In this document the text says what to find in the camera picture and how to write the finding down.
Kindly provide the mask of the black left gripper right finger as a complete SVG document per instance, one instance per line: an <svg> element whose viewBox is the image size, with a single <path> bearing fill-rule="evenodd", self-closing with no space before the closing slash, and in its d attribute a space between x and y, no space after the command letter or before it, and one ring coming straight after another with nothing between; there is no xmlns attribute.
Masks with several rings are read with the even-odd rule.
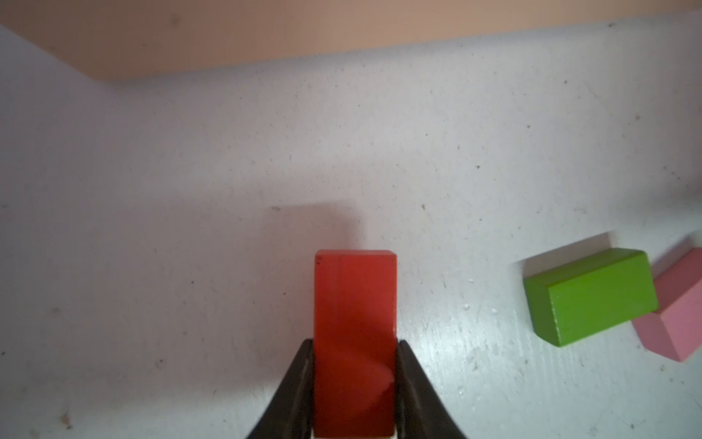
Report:
<svg viewBox="0 0 702 439"><path fill-rule="evenodd" d="M406 340L398 343L396 355L396 428L398 438L467 438Z"/></svg>

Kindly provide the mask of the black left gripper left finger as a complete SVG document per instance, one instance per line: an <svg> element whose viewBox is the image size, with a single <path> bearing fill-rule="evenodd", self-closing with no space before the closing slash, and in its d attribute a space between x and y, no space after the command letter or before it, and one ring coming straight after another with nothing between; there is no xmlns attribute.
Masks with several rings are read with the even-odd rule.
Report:
<svg viewBox="0 0 702 439"><path fill-rule="evenodd" d="M309 439L314 418L314 343L303 341L248 439Z"/></svg>

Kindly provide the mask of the red wooden block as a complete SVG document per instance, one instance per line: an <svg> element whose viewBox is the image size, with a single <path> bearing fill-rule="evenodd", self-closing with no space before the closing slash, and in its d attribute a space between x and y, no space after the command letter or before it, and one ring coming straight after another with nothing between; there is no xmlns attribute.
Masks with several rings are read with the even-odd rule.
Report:
<svg viewBox="0 0 702 439"><path fill-rule="evenodd" d="M398 257L320 250L314 258L314 435L395 433Z"/></svg>

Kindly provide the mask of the green block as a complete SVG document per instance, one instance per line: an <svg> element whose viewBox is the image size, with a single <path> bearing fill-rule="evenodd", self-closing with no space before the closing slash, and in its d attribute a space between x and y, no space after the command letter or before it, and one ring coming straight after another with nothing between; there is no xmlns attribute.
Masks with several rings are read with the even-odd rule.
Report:
<svg viewBox="0 0 702 439"><path fill-rule="evenodd" d="M559 348L659 307L649 258L641 250L608 249L523 283L535 333Z"/></svg>

